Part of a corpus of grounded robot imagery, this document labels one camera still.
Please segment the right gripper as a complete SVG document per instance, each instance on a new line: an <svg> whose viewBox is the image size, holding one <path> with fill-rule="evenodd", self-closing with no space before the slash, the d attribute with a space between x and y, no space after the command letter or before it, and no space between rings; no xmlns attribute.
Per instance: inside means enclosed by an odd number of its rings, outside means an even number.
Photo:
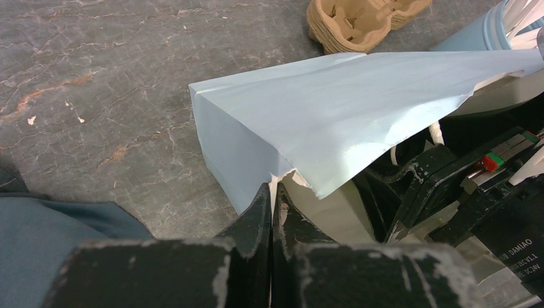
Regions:
<svg viewBox="0 0 544 308"><path fill-rule="evenodd" d="M513 128L460 157L446 146L418 155L407 165L411 182L385 233L385 242L399 241L416 225L457 201L457 212L450 220L428 234L431 241L457 246L513 193L509 177L536 152L542 140Z"/></svg>

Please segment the light blue paper bag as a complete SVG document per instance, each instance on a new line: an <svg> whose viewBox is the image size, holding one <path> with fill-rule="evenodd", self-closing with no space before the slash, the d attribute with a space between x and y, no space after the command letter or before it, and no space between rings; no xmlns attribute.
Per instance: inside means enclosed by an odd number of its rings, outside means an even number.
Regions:
<svg viewBox="0 0 544 308"><path fill-rule="evenodd" d="M339 242L397 241L456 201L495 148L536 142L536 49L336 53L189 85L205 163L236 213L283 179Z"/></svg>

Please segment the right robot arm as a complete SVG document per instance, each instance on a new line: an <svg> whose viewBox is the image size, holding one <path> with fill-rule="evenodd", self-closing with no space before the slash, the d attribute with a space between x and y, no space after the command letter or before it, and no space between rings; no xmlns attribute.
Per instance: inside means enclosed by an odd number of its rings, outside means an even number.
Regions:
<svg viewBox="0 0 544 308"><path fill-rule="evenodd" d="M376 239L401 238L451 204L457 210L426 233L456 247L477 238L530 292L543 295L543 176L511 179L538 151L536 135L514 127L423 148L421 135L403 165L379 158L355 179Z"/></svg>

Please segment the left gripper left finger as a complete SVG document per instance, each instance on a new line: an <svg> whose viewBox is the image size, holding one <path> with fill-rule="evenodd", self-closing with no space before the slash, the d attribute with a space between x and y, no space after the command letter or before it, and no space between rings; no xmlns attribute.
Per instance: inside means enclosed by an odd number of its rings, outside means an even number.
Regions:
<svg viewBox="0 0 544 308"><path fill-rule="evenodd" d="M75 249L44 307L268 307L271 193L218 235L201 239L109 240Z"/></svg>

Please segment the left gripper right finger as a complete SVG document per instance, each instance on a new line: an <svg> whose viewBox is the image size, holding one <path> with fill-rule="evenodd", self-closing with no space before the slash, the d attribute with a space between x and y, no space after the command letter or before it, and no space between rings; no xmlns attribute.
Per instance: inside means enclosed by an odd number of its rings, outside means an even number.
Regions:
<svg viewBox="0 0 544 308"><path fill-rule="evenodd" d="M341 244L276 190L273 307L482 307L461 254L445 244Z"/></svg>

